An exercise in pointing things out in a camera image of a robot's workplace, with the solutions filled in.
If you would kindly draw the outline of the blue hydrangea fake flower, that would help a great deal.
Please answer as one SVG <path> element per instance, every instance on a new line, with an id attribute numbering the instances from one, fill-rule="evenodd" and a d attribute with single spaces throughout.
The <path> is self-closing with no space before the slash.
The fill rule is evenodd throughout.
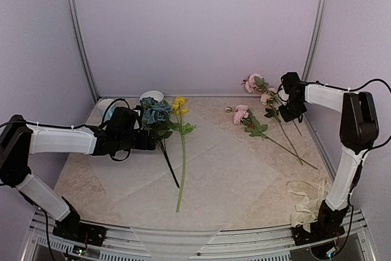
<path id="1" fill-rule="evenodd" d="M 157 101 L 152 97 L 142 98 L 140 105 L 143 110 L 142 127 L 156 133 L 156 143 L 164 155 L 177 188 L 179 188 L 180 185 L 172 168 L 166 147 L 166 140 L 174 133 L 171 128 L 173 123 L 170 120 L 171 107 L 165 100 Z"/>

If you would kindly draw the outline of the pink fake rose stem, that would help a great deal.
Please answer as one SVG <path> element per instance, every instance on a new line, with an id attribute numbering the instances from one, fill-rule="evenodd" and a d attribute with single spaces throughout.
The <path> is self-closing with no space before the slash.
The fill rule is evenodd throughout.
<path id="1" fill-rule="evenodd" d="M 296 147 L 288 137 L 280 117 L 278 107 L 282 105 L 282 99 L 275 88 L 269 87 L 264 77 L 259 73 L 253 73 L 246 79 L 242 80 L 241 85 L 247 90 L 249 94 L 260 94 L 260 103 L 265 107 L 265 117 L 274 120 L 280 127 L 281 132 L 288 141 L 290 148 L 293 151 L 296 160 L 302 166 L 304 164 L 303 159 L 300 158 Z"/>
<path id="2" fill-rule="evenodd" d="M 299 156 L 298 152 L 295 148 L 292 150 L 288 149 L 284 145 L 282 145 L 280 142 L 274 140 L 272 137 L 270 137 L 267 134 L 268 131 L 268 124 L 262 124 L 259 122 L 259 120 L 256 118 L 256 116 L 253 114 L 253 112 L 249 109 L 246 105 L 238 105 L 234 108 L 230 106 L 226 106 L 224 111 L 226 113 L 232 113 L 233 114 L 233 123 L 235 125 L 242 125 L 244 127 L 244 132 L 247 133 L 252 138 L 260 138 L 263 141 L 270 141 L 282 150 L 286 151 L 290 155 L 293 155 L 300 165 L 306 164 L 310 166 L 311 168 L 318 170 L 317 167 L 315 167 L 313 164 L 309 163 L 308 161 L 304 160 L 301 156 Z"/>

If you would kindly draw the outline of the yellow fake flower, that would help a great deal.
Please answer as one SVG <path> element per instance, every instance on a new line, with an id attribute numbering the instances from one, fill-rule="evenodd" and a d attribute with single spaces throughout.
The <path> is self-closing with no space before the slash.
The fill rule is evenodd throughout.
<path id="1" fill-rule="evenodd" d="M 181 172 L 181 182 L 180 190 L 178 193 L 176 212 L 179 213 L 181 209 L 181 203 L 183 199 L 183 192 L 185 187 L 185 177 L 186 177 L 186 135 L 191 133 L 195 125 L 192 125 L 189 122 L 185 122 L 185 115 L 189 112 L 189 109 L 185 107 L 186 98 L 182 96 L 177 96 L 174 98 L 174 102 L 171 104 L 172 114 L 175 116 L 177 122 L 173 124 L 173 128 L 180 134 L 181 138 L 181 154 L 182 154 L 182 172 Z"/>

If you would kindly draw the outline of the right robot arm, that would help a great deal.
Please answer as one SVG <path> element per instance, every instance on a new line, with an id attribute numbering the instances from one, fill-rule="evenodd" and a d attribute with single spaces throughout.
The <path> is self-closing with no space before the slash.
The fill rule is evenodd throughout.
<path id="1" fill-rule="evenodd" d="M 362 86 L 344 89 L 318 81 L 302 81 L 296 72 L 288 72 L 280 80 L 279 89 L 285 92 L 285 97 L 279 112 L 285 122 L 302 121 L 307 104 L 319 105 L 341 115 L 342 155 L 332 188 L 320 205 L 317 220 L 310 223 L 309 228 L 302 224 L 293 226 L 294 243 L 300 246 L 349 236 L 351 231 L 344 229 L 342 222 L 346 215 L 354 213 L 351 197 L 362 168 L 370 151 L 385 146 L 384 143 L 375 144 L 379 124 L 373 96 Z"/>

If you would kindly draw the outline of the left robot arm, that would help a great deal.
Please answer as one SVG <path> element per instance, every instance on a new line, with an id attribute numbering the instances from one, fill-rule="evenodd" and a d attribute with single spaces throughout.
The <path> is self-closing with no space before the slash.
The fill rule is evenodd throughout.
<path id="1" fill-rule="evenodd" d="M 116 107 L 99 126 L 77 127 L 28 122 L 15 114 L 1 125 L 1 184 L 17 189 L 29 203 L 50 215 L 55 220 L 53 235 L 101 247 L 106 228 L 81 222 L 71 203 L 32 173 L 28 160 L 36 153 L 80 153 L 107 155 L 116 161 L 119 151 L 154 150 L 156 133 L 143 128 L 143 113 L 141 106 Z"/>

